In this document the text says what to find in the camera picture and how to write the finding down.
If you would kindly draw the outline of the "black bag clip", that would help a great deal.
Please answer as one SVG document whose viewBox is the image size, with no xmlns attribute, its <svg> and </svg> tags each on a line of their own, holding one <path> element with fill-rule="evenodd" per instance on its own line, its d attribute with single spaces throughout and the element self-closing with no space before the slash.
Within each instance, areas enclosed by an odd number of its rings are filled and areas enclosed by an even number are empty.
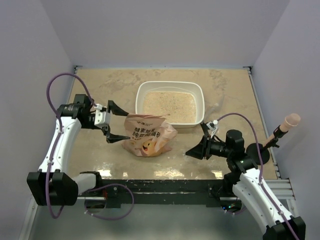
<svg viewBox="0 0 320 240">
<path fill-rule="evenodd" d="M 200 126 L 201 126 L 201 129 L 202 129 L 203 134 L 204 134 L 205 136 L 210 136 L 210 135 L 211 135 L 212 128 L 211 128 L 210 122 L 204 122 L 204 121 L 202 121 L 202 122 L 200 123 Z"/>
</svg>

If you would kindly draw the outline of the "orange cat litter bag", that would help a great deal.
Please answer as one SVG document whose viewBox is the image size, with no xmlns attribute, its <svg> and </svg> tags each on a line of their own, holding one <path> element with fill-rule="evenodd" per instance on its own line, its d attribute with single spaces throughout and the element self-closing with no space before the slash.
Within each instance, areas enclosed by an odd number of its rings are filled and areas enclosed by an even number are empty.
<svg viewBox="0 0 320 240">
<path fill-rule="evenodd" d="M 162 116 L 128 114 L 124 128 L 129 139 L 122 147 L 137 157 L 156 157 L 169 152 L 178 131 Z"/>
</svg>

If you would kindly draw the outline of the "white litter box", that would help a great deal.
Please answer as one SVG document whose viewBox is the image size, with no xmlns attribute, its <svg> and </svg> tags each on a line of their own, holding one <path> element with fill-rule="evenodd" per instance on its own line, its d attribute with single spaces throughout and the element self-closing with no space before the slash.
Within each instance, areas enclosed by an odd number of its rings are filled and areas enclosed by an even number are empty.
<svg viewBox="0 0 320 240">
<path fill-rule="evenodd" d="M 204 93 L 194 82 L 147 81 L 137 90 L 135 113 L 164 117 L 174 128 L 193 128 L 204 120 Z"/>
</svg>

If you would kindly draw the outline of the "beige litter scoop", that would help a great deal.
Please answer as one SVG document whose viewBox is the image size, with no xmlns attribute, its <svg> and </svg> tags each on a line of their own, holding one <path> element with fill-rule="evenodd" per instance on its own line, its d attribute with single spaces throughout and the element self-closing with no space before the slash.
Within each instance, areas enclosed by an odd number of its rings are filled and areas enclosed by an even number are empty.
<svg viewBox="0 0 320 240">
<path fill-rule="evenodd" d="M 301 121 L 300 115 L 297 113 L 291 113 L 284 118 L 284 121 L 273 131 L 273 133 L 268 137 L 266 143 L 263 145 L 264 148 L 276 147 L 277 142 L 280 138 L 282 138 L 288 131 L 296 127 Z"/>
</svg>

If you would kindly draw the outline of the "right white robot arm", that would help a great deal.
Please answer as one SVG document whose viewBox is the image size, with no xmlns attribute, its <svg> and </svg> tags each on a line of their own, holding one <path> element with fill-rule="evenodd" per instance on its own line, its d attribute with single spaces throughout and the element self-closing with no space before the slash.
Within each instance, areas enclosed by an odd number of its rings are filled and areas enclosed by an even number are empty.
<svg viewBox="0 0 320 240">
<path fill-rule="evenodd" d="M 221 142 L 204 135 L 201 141 L 185 154 L 199 160 L 211 156 L 226 158 L 230 173 L 223 177 L 221 190 L 236 196 L 257 222 L 264 240 L 304 240 L 306 224 L 287 210 L 266 181 L 256 162 L 245 150 L 240 131 L 232 129 Z"/>
</svg>

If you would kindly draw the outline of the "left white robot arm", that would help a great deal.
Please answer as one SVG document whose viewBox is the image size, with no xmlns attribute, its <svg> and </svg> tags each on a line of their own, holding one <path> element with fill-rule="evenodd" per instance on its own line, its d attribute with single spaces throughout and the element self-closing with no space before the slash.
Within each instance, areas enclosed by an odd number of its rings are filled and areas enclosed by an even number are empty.
<svg viewBox="0 0 320 240">
<path fill-rule="evenodd" d="M 66 170 L 70 153 L 81 129 L 101 130 L 108 143 L 127 140 L 128 136 L 111 133 L 111 115 L 127 116 L 128 112 L 109 100 L 107 106 L 93 104 L 85 94 L 76 94 L 72 103 L 58 109 L 55 132 L 47 154 L 36 172 L 27 176 L 27 185 L 39 206 L 73 206 L 78 196 L 88 192 L 99 196 L 104 190 L 101 175 L 84 171 L 71 178 Z"/>
</svg>

